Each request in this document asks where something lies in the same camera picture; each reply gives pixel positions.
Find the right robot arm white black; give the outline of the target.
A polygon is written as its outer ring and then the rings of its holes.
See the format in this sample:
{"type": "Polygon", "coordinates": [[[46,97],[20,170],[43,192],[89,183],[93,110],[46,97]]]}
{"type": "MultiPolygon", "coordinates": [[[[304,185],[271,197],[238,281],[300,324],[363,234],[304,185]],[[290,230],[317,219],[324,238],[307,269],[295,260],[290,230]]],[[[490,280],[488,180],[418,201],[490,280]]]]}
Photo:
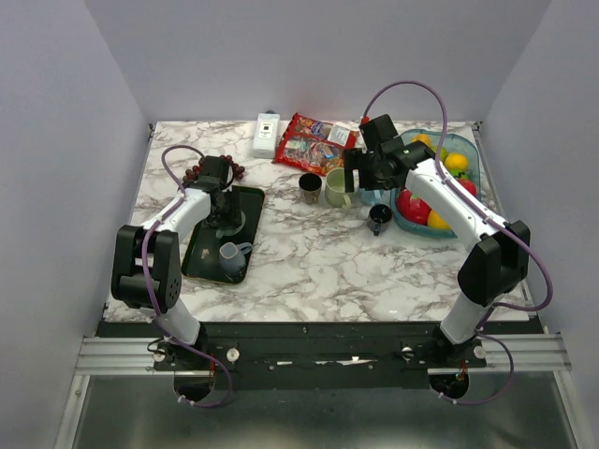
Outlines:
{"type": "Polygon", "coordinates": [[[404,143],[388,115],[365,121],[359,132],[364,147],[343,153],[346,190],[407,189],[441,216],[468,253],[458,273],[458,299],[430,346],[437,364],[452,366],[492,304],[527,276],[529,256],[520,245],[530,241],[530,230],[491,215],[436,163],[430,146],[404,143]]]}

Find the grey blue mug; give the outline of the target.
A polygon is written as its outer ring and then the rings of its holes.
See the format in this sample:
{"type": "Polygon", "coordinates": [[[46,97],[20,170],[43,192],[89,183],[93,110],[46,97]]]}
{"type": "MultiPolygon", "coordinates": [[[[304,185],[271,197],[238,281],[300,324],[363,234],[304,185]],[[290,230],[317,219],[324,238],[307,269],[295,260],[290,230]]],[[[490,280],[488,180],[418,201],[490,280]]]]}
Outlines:
{"type": "Polygon", "coordinates": [[[219,249],[219,263],[224,273],[229,277],[240,277],[247,267],[246,256],[253,250],[250,242],[227,242],[219,249]]]}

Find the light green mug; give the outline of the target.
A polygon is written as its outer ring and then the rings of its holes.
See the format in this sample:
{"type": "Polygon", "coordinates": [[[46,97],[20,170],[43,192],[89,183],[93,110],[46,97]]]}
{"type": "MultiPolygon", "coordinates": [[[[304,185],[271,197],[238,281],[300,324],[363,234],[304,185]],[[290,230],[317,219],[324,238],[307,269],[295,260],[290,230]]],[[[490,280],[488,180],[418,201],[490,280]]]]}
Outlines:
{"type": "Polygon", "coordinates": [[[352,193],[345,191],[344,169],[333,168],[325,178],[325,199],[333,208],[350,209],[352,193]]]}

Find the dark blue mug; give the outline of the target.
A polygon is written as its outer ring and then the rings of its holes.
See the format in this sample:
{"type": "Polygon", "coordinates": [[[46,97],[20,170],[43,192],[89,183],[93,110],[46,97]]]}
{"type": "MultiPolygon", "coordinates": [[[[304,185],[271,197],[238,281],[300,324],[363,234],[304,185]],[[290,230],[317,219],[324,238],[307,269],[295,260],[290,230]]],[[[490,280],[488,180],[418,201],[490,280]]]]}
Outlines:
{"type": "Polygon", "coordinates": [[[374,236],[378,237],[386,231],[393,219],[392,210],[385,204],[376,204],[369,210],[367,226],[374,236]]]}

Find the light blue mug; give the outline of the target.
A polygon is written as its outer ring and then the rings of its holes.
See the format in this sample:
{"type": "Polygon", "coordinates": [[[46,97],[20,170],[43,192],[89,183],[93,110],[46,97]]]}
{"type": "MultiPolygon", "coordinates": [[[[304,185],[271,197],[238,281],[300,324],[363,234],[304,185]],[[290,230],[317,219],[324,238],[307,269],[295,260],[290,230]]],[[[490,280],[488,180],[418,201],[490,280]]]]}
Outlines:
{"type": "Polygon", "coordinates": [[[358,197],[365,206],[371,207],[378,204],[387,205],[390,199],[390,191],[360,189],[358,191],[358,197]]]}

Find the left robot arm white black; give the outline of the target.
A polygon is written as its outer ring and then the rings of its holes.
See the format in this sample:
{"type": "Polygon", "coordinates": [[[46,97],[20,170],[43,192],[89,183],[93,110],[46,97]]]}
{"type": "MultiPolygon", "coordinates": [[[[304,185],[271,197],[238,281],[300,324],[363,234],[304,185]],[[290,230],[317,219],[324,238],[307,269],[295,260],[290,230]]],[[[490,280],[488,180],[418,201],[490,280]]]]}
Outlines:
{"type": "Polygon", "coordinates": [[[116,236],[111,295],[143,310],[167,337],[178,342],[176,359],[198,369],[208,355],[201,324],[181,300],[180,242],[198,224],[216,237],[244,225],[240,194],[233,190],[235,165],[226,156],[205,156],[173,199],[144,224],[122,226],[116,236]]]}

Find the brown striped mug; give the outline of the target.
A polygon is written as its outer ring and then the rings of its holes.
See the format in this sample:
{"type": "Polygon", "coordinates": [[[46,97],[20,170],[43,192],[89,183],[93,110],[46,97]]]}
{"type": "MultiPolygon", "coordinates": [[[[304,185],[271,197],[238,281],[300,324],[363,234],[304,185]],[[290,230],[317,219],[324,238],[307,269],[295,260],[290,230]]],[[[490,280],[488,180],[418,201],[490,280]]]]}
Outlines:
{"type": "Polygon", "coordinates": [[[299,178],[300,197],[305,204],[317,204],[321,189],[322,178],[320,176],[314,173],[305,173],[299,178]]]}

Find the green teal mug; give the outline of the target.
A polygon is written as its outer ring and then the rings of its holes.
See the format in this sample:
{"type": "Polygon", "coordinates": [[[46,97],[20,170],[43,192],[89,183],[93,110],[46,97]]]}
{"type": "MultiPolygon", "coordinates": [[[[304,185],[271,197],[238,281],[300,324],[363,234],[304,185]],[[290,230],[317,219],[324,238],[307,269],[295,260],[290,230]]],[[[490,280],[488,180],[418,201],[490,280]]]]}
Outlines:
{"type": "Polygon", "coordinates": [[[215,236],[218,239],[221,239],[222,237],[234,236],[243,230],[245,223],[246,223],[246,215],[242,211],[240,222],[238,224],[229,223],[229,224],[224,224],[224,225],[218,227],[216,230],[215,236]]]}

